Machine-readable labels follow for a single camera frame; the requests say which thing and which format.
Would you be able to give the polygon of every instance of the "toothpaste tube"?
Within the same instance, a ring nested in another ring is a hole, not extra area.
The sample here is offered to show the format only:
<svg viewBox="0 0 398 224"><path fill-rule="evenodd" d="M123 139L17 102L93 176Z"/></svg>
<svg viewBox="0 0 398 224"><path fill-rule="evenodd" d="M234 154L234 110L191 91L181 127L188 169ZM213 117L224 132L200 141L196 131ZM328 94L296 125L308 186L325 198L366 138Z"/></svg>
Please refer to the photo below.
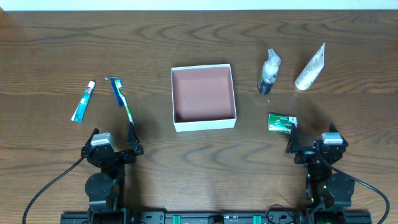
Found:
<svg viewBox="0 0 398 224"><path fill-rule="evenodd" d="M88 105L88 102L90 101L90 98L94 92L94 86L95 82L90 81L87 85L86 91L83 94L83 97L80 100L79 105L77 106L77 109L75 113L72 116L71 121L82 123L83 122L83 117L86 113L86 108Z"/></svg>
<svg viewBox="0 0 398 224"><path fill-rule="evenodd" d="M268 131L290 134L292 125L297 127L297 118L270 113L268 116Z"/></svg>

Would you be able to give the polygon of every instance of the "white box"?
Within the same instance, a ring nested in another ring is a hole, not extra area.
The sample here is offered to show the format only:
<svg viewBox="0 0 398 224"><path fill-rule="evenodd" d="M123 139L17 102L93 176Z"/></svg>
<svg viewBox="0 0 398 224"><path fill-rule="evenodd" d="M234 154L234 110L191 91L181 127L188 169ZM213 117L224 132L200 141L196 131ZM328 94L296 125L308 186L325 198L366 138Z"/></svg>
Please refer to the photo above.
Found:
<svg viewBox="0 0 398 224"><path fill-rule="evenodd" d="M172 68L177 132L233 128L236 107L230 64Z"/></svg>

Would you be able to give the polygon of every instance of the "green package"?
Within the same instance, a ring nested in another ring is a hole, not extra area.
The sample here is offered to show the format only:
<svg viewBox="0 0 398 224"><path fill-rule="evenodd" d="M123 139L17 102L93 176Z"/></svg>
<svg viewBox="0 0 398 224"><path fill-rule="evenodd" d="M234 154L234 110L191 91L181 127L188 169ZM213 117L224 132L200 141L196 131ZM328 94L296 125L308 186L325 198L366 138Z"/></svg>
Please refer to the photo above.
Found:
<svg viewBox="0 0 398 224"><path fill-rule="evenodd" d="M297 118L270 113L268 116L268 131L290 134L292 124L297 127Z"/></svg>

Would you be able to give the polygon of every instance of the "wood grain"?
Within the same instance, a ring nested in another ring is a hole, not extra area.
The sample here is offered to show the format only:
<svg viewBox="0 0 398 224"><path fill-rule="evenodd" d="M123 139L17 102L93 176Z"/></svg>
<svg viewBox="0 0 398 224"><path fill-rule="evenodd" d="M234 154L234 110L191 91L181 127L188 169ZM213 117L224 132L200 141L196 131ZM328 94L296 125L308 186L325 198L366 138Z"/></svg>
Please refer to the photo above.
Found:
<svg viewBox="0 0 398 224"><path fill-rule="evenodd" d="M265 210L305 199L305 169L268 133L269 112L295 114L307 144L334 122L350 143L336 166L398 212L398 17L395 11L8 12L0 21L0 222L20 223L30 199L70 167L93 128L125 149L127 121L109 81L119 75L145 154L127 166L126 202L177 210ZM305 93L293 82L326 42L326 66ZM268 96L256 79L274 48L282 64ZM170 68L230 63L234 129L176 133ZM89 82L82 124L70 121ZM82 162L31 208L29 223L84 211ZM353 207L377 222L384 202L356 185Z"/></svg>

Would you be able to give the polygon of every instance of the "black cable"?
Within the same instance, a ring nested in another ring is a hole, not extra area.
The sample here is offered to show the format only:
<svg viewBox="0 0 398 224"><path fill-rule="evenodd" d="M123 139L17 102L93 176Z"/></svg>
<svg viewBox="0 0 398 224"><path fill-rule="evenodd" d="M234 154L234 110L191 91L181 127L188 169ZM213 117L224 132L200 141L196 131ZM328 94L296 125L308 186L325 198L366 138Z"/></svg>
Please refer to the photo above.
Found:
<svg viewBox="0 0 398 224"><path fill-rule="evenodd" d="M26 224L26 217L27 217L27 212L29 211L30 207L33 205L33 203L36 201L36 199L47 189L49 188L52 184L54 184L57 180L61 179L64 175L67 175L73 168L75 168L85 157L80 158L77 162L75 162L74 165L72 165L69 169L67 169L65 172L63 172L61 175L59 175L57 178L53 179L50 183L48 183L45 187L43 187L42 190L40 190L35 197L30 201L30 203L27 205L24 216L22 217L22 224Z"/></svg>
<svg viewBox="0 0 398 224"><path fill-rule="evenodd" d="M288 211L285 207L283 207L282 205L279 205L279 204L273 204L273 205L271 205L270 207L268 207L268 209L267 209L267 211L266 211L266 218L268 219L268 222L270 222L271 224L276 224L276 223L274 223L273 221L271 221L271 220L269 219L269 217L268 217L268 211L269 211L269 209L272 208L272 207L275 207L275 206L282 207L282 208L285 210L285 212L293 219L292 222L286 223L286 224L294 223L294 217L289 213L289 211Z"/></svg>
<svg viewBox="0 0 398 224"><path fill-rule="evenodd" d="M319 155L321 161L324 163L324 165L326 165L327 167L331 168L332 170L334 170L334 171L336 171L336 172L339 172L340 174L346 175L346 176L347 176L348 178L350 178L351 180L354 180L354 181L356 181L356 182L362 184L363 186L365 186L365 187L367 187L367 188L373 190L374 192L378 193L378 194L384 199L384 201L386 202L386 211L384 212L383 217L381 217L380 221L377 223L377 224L382 224L382 223L386 220L386 218L387 218L387 216L388 216L388 213L390 212L390 201L388 201L388 198L387 198L380 190L378 190L377 188L373 187L372 185L367 184L367 183L363 182L362 180L359 180L359 179L357 179L357 178L355 178L355 177L353 177L353 176L351 176L351 175L348 175L348 174L344 173L343 171L341 171L341 170L339 170L339 169L337 169L337 168L334 168L332 165L330 165L330 164L326 161L325 158L323 158L321 149L319 149L319 150L317 151L317 153L318 153L318 155Z"/></svg>

